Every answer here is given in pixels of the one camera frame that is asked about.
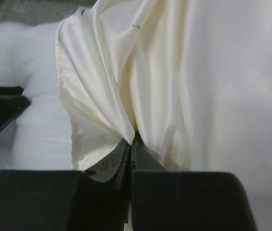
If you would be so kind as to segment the white pillow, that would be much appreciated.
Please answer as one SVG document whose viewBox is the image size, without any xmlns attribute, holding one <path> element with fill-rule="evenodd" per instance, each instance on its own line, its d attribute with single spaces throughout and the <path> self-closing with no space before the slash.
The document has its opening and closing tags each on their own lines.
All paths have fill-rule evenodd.
<svg viewBox="0 0 272 231">
<path fill-rule="evenodd" d="M 0 133 L 0 170 L 71 170 L 71 126 L 58 94 L 57 23 L 0 23 L 0 86 L 30 106 Z"/>
</svg>

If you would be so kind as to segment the cream satin pillowcase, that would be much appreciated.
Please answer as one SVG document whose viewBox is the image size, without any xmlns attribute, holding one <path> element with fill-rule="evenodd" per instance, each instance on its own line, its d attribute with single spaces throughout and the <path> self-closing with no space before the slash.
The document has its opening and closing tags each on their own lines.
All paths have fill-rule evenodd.
<svg viewBox="0 0 272 231">
<path fill-rule="evenodd" d="M 169 170 L 234 173 L 272 231 L 272 0 L 99 0 L 55 53 L 73 169 L 139 133 Z"/>
</svg>

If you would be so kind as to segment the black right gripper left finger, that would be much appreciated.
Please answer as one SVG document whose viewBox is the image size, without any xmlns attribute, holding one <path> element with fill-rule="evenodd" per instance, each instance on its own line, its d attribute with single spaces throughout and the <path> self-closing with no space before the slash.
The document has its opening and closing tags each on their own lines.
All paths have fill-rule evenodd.
<svg viewBox="0 0 272 231">
<path fill-rule="evenodd" d="M 85 171 L 0 170 L 0 231 L 122 231 L 130 145 Z"/>
</svg>

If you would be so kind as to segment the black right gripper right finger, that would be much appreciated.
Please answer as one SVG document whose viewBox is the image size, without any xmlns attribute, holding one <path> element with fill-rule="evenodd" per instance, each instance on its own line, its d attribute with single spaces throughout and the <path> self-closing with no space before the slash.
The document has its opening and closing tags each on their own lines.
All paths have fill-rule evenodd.
<svg viewBox="0 0 272 231">
<path fill-rule="evenodd" d="M 136 135 L 131 146 L 136 231 L 255 231 L 245 189 L 228 172 L 168 171 Z"/>
</svg>

